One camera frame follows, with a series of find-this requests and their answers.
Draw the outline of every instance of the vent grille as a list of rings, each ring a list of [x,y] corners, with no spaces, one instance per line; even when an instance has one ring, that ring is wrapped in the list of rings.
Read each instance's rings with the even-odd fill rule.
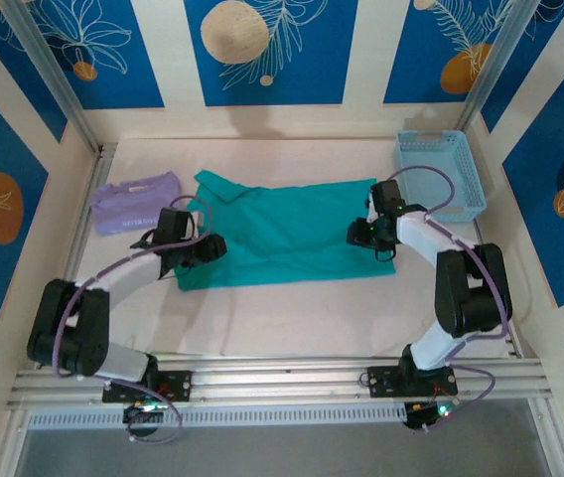
[[[246,425],[351,424],[404,422],[402,403],[361,405],[287,405],[252,407],[201,407],[179,409],[184,427],[223,427]],[[42,410],[34,413],[29,429],[107,429],[123,425],[122,409]],[[145,426],[161,422],[178,425],[173,412],[148,420]]]

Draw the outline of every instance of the blue plastic basket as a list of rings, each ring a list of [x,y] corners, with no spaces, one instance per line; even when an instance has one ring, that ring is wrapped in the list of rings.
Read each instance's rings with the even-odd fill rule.
[[[469,222],[485,210],[487,202],[468,139],[461,131],[400,131],[394,151],[396,168],[434,166],[445,172],[456,187],[452,202],[433,216],[440,222]],[[445,201],[450,186],[432,171],[413,170],[397,176],[408,204],[430,209]]]

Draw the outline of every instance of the purple bag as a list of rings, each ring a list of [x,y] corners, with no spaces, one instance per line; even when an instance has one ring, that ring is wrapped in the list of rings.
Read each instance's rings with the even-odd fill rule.
[[[94,227],[102,235],[156,227],[161,209],[181,195],[173,172],[138,181],[104,184],[92,194]]]

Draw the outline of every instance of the green cloth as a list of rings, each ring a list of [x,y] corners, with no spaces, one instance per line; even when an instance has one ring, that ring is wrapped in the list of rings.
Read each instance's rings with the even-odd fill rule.
[[[197,195],[213,210],[212,232],[226,240],[222,258],[177,269],[182,290],[337,280],[394,273],[374,251],[346,243],[349,225],[365,217],[376,181],[305,187],[245,187],[202,171]],[[203,210],[192,201],[190,210]]]

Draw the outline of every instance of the white table surface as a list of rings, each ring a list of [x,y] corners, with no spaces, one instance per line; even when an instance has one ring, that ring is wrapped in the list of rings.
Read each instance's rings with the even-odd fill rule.
[[[384,179],[392,140],[129,139],[107,182],[174,171],[183,193],[209,169],[248,186],[283,187]],[[471,224],[453,232],[476,240]],[[128,253],[143,231],[90,231],[79,267],[88,277]],[[223,356],[399,356],[434,320],[434,269],[402,245],[391,276],[181,292],[166,279],[137,291],[110,317],[110,339],[143,351]],[[480,342],[460,356],[505,356],[505,342]]]

